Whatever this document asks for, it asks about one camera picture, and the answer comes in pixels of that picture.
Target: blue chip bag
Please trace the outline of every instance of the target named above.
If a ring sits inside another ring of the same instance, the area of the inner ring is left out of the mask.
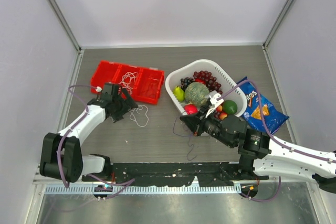
[[[244,77],[238,83],[244,80],[247,80],[247,77]],[[247,99],[247,108],[243,114],[244,119],[251,126],[251,128],[266,132],[260,117],[260,108],[256,89],[250,83],[243,84],[240,86],[240,88],[244,92]],[[262,94],[260,94],[260,96],[266,125],[268,130],[274,134],[285,123],[285,121],[289,119],[289,116],[286,116],[277,111],[274,105]]]

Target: gray table surface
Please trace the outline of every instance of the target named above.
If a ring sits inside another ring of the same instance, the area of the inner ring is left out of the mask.
[[[124,48],[85,50],[80,66],[77,84],[90,84],[91,77],[101,60],[127,63],[134,66],[152,67],[164,70],[165,77],[197,59],[210,59],[218,63],[235,81],[244,76],[255,80],[262,94],[278,110],[281,110],[274,84],[261,46],[224,46],[224,47],[166,47],[166,48]],[[85,101],[94,96],[89,89],[76,88]],[[165,90],[157,105],[148,105],[149,123],[138,127],[129,119],[113,124],[106,120],[87,138],[82,146],[83,155],[90,153],[109,156],[113,162],[186,162],[190,151],[188,137],[173,134],[173,124],[179,115],[172,100]],[[68,115],[72,122],[83,111],[83,105],[73,99]],[[140,124],[145,117],[140,114]],[[185,134],[182,123],[178,120],[176,131]],[[276,136],[289,141],[286,125]],[[195,162],[236,162],[239,160],[237,149],[229,149],[210,137],[192,137],[194,144],[189,158]]]

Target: green fruit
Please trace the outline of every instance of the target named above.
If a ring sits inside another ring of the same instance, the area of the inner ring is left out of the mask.
[[[202,106],[206,103],[205,96],[209,94],[209,89],[206,85],[193,82],[185,90],[185,100],[192,103],[195,106]]]
[[[174,90],[173,90],[174,95],[176,96],[176,99],[179,102],[183,102],[184,101],[184,91],[181,89],[180,86],[177,86]]]
[[[237,103],[232,100],[226,100],[223,102],[223,110],[229,115],[234,115],[238,110]]]

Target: red plastic tray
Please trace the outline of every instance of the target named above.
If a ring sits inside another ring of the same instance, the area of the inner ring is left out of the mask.
[[[137,102],[157,104],[163,84],[164,72],[153,68],[143,68],[102,60],[94,72],[91,85],[103,88],[107,82],[118,84],[127,72],[137,72],[135,82],[130,83],[132,98]]]

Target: white plastic basket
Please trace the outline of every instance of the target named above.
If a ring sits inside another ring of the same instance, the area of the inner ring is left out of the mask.
[[[210,71],[212,73],[212,76],[217,78],[217,82],[222,85],[221,89],[223,93],[229,91],[236,85],[231,77],[217,63],[213,62],[212,60],[197,60],[183,68],[177,69],[168,75],[168,77],[166,78],[165,87],[180,113],[184,112],[183,105],[180,104],[179,101],[176,99],[172,90],[176,86],[180,85],[182,78],[192,77],[195,71],[199,72],[201,70]],[[247,100],[240,88],[237,88],[234,92],[231,92],[225,98],[225,100],[232,100],[237,104],[238,110],[236,116],[241,116],[245,112],[247,107]]]

